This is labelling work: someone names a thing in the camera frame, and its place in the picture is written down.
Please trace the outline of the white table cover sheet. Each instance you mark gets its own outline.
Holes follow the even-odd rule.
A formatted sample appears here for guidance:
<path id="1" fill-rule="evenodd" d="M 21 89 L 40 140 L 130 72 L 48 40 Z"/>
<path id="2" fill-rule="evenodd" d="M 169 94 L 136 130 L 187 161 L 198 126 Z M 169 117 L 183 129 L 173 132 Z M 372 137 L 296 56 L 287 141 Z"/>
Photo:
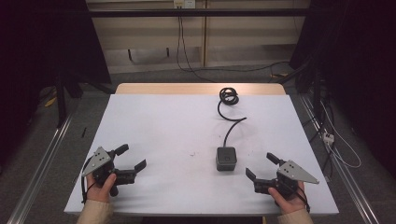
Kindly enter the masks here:
<path id="1" fill-rule="evenodd" d="M 277 213 L 273 199 L 254 191 L 246 168 L 272 179 L 268 152 L 292 160 L 319 183 L 305 193 L 314 216 L 338 208 L 287 95 L 243 95 L 234 106 L 217 95 L 133 95 L 110 97 L 92 142 L 106 150 L 129 150 L 115 159 L 119 169 L 145 160 L 132 185 L 112 201 L 116 213 L 131 216 L 264 216 Z M 233 171 L 218 171 L 218 147 L 234 147 Z"/>

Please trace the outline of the dark grey cube power socket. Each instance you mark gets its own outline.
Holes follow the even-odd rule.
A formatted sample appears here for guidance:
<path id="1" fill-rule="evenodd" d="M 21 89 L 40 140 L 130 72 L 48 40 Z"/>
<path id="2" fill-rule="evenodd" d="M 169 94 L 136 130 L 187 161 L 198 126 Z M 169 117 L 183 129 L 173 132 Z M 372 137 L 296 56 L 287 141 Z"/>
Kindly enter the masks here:
<path id="1" fill-rule="evenodd" d="M 237 163 L 236 150 L 234 147 L 218 147 L 216 164 L 218 171 L 233 171 Z"/>

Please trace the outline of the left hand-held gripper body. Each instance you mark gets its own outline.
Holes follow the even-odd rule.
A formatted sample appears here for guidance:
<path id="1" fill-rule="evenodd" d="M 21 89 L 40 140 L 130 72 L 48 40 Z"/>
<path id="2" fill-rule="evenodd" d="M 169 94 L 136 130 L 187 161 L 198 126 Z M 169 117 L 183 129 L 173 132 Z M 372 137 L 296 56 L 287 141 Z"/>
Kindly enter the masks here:
<path id="1" fill-rule="evenodd" d="M 106 151 L 102 147 L 97 148 L 93 155 L 87 159 L 83 165 L 83 171 L 81 172 L 81 189 L 82 196 L 87 196 L 87 190 L 85 190 L 84 177 L 88 174 L 92 174 L 97 184 L 103 185 L 106 179 L 111 175 L 117 176 L 116 182 L 110 190 L 110 195 L 115 197 L 119 194 L 118 185 L 133 184 L 137 172 L 133 170 L 119 170 L 115 167 L 114 159 L 117 155 L 115 150 Z"/>

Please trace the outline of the black horizontal metal bar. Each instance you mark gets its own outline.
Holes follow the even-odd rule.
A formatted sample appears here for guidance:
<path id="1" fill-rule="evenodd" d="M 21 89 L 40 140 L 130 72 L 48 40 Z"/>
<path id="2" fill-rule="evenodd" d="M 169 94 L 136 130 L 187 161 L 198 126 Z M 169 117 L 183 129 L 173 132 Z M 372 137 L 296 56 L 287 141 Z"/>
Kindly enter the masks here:
<path id="1" fill-rule="evenodd" d="M 112 17 L 293 17 L 307 16 L 312 10 L 307 8 L 269 9 L 135 9 L 135 10 L 91 10 L 95 18 Z"/>

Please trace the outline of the person's right hand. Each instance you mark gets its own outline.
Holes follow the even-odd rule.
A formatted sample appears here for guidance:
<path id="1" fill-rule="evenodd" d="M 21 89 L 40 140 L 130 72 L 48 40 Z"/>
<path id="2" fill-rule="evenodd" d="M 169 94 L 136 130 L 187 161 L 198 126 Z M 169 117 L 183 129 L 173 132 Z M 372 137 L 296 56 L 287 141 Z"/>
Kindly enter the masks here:
<path id="1" fill-rule="evenodd" d="M 295 194 L 285 199 L 276 189 L 269 188 L 268 192 L 280 207 L 282 215 L 306 208 L 307 199 L 304 194 L 304 183 L 298 182 L 298 190 Z"/>

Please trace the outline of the beige wooden cabinet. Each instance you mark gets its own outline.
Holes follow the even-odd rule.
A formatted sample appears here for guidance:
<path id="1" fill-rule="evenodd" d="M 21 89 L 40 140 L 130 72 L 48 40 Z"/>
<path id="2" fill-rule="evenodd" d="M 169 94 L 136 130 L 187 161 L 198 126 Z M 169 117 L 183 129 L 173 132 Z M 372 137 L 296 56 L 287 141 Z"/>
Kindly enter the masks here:
<path id="1" fill-rule="evenodd" d="M 308 8 L 310 0 L 195 0 L 196 8 Z M 173 0 L 86 0 L 89 9 L 160 9 Z M 290 59 L 303 17 L 94 19 L 111 74 L 266 65 Z"/>

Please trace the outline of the person's left hand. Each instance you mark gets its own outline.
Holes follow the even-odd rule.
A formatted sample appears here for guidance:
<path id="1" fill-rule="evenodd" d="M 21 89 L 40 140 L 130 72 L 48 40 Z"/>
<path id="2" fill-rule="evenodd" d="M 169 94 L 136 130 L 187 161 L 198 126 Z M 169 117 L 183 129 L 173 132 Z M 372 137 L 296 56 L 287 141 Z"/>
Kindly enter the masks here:
<path id="1" fill-rule="evenodd" d="M 117 176 L 115 174 L 111 174 L 103 185 L 97 184 L 92 174 L 88 174 L 86 179 L 87 186 L 89 187 L 87 189 L 87 199 L 101 203 L 109 203 L 110 190 L 113 187 Z"/>

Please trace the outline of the aluminium floor rail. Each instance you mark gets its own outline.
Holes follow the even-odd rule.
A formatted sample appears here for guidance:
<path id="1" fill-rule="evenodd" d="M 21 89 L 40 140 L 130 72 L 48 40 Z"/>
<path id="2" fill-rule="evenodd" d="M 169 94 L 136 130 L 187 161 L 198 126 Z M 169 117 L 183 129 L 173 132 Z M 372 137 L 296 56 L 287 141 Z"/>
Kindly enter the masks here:
<path id="1" fill-rule="evenodd" d="M 24 221 L 27 218 L 27 215 L 50 169 L 53 159 L 64 140 L 64 136 L 67 133 L 72 118 L 72 115 L 67 116 L 61 123 L 61 126 L 55 130 L 40 163 L 35 168 L 35 172 L 28 182 L 23 194 L 19 198 L 10 218 L 7 221 L 7 224 L 24 224 Z"/>
<path id="2" fill-rule="evenodd" d="M 315 127 L 318 137 L 321 138 L 321 142 L 327 151 L 327 154 L 332 160 L 332 166 L 337 170 L 340 175 L 347 192 L 349 193 L 353 203 L 355 204 L 360 216 L 365 224 L 380 224 L 377 215 L 371 204 L 369 203 L 367 197 L 364 195 L 358 182 L 350 172 L 350 168 L 357 168 L 357 165 L 350 165 L 342 158 L 337 147 L 335 145 L 330 146 L 329 143 L 324 141 L 323 134 L 325 134 L 328 129 L 320 123 L 317 116 L 314 115 L 314 106 L 308 96 L 300 97 L 307 115 L 311 118 L 311 123 Z"/>

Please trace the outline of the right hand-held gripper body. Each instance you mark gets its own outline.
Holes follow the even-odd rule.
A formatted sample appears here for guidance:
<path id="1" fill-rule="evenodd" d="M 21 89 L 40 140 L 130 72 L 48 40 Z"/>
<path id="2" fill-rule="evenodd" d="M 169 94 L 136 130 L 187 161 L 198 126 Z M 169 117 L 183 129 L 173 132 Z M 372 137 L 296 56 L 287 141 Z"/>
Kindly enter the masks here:
<path id="1" fill-rule="evenodd" d="M 276 178 L 259 179 L 253 176 L 256 193 L 268 194 L 269 188 L 276 189 L 284 198 L 288 198 L 298 190 L 298 182 L 318 184 L 319 181 L 294 161 L 282 161 L 276 170 Z"/>

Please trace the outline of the black curtain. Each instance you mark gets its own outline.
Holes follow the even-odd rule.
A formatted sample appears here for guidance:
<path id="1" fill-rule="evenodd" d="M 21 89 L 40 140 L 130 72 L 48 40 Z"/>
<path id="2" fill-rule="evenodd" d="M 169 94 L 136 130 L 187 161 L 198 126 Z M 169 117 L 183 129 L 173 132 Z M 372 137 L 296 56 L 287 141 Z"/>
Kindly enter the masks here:
<path id="1" fill-rule="evenodd" d="M 39 93 L 60 83 L 108 83 L 86 0 L 0 0 L 0 164 L 24 136 Z"/>
<path id="2" fill-rule="evenodd" d="M 319 67 L 336 102 L 375 158 L 396 179 L 396 0 L 310 0 L 290 66 L 300 67 L 325 35 Z"/>

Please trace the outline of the white wall outlet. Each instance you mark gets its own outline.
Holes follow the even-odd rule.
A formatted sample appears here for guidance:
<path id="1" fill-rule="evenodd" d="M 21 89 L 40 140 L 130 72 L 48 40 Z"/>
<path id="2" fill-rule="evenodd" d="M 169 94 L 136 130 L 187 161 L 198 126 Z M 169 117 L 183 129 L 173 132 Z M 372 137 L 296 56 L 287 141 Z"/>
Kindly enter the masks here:
<path id="1" fill-rule="evenodd" d="M 196 8 L 195 0 L 173 0 L 174 8 L 186 8 L 193 9 Z"/>

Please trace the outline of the black metal stand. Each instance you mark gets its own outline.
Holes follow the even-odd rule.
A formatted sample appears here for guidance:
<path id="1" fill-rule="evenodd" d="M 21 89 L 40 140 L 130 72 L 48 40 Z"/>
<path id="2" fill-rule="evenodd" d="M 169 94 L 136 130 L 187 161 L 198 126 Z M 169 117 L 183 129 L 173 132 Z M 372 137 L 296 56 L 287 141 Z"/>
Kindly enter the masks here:
<path id="1" fill-rule="evenodd" d="M 55 79 L 56 97 L 58 105 L 58 124 L 61 128 L 67 118 L 67 109 L 65 101 L 65 93 L 72 98 L 80 98 L 83 94 L 81 87 L 78 85 L 77 79 L 72 75 L 67 75 L 65 72 L 59 72 Z"/>
<path id="2" fill-rule="evenodd" d="M 285 77 L 282 77 L 277 83 L 283 85 L 292 79 L 298 93 L 311 93 L 312 95 L 311 112 L 313 115 L 311 120 L 317 123 L 317 135 L 319 135 L 323 129 L 325 118 L 321 103 L 320 70 L 318 63 L 314 59 L 306 60 L 300 67 Z"/>

